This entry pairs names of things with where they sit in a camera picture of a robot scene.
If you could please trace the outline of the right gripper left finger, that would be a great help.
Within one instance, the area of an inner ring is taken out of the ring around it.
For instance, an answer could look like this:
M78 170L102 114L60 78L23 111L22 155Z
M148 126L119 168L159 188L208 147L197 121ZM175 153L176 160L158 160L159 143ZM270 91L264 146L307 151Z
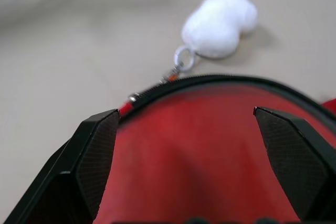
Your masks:
M117 109L82 121L42 167L5 223L93 223L109 177Z

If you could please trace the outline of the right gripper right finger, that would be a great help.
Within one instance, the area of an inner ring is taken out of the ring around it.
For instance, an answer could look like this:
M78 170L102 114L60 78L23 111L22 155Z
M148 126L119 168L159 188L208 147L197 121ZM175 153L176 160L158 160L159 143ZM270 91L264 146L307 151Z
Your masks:
M335 221L335 148L305 119L256 107L271 168L302 221Z

